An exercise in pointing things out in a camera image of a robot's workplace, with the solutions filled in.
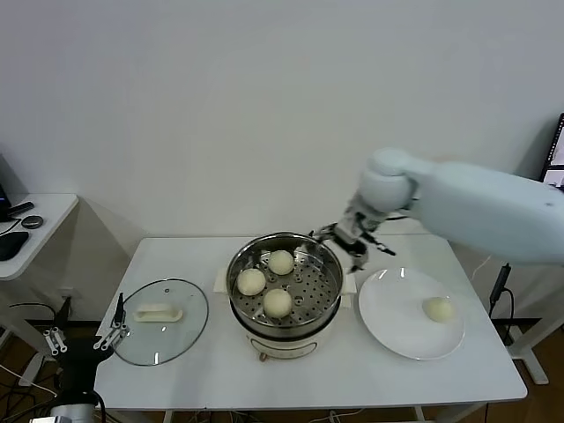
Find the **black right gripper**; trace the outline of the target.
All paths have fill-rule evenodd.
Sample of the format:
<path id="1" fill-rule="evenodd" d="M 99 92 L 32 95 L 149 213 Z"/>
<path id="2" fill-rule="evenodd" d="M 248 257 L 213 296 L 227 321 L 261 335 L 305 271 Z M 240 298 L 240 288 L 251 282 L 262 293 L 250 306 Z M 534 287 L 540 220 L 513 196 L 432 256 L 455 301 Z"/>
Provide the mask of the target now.
<path id="1" fill-rule="evenodd" d="M 395 251 L 374 236 L 381 223 L 382 214 L 379 211 L 364 200 L 351 200 L 337 223 L 311 231 L 310 237 L 318 242 L 340 239 L 352 244 L 352 271 L 362 271 L 369 262 L 372 249 L 388 256 L 396 255 Z"/>

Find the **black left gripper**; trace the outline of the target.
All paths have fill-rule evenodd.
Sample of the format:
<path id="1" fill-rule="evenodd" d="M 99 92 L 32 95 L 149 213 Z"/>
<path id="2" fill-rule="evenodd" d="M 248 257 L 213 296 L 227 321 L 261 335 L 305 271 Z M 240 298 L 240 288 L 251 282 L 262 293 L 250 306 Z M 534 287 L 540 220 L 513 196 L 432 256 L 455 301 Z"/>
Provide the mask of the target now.
<path id="1" fill-rule="evenodd" d="M 66 341 L 63 329 L 71 313 L 71 300 L 65 299 L 56 311 L 51 326 L 43 332 L 52 355 L 59 355 L 59 366 L 63 370 L 61 388 L 63 392 L 88 393 L 93 391 L 99 364 L 110 357 L 110 348 L 115 348 L 129 333 L 125 322 L 126 310 L 123 293 L 119 293 L 115 313 L 109 326 L 95 341 Z"/>

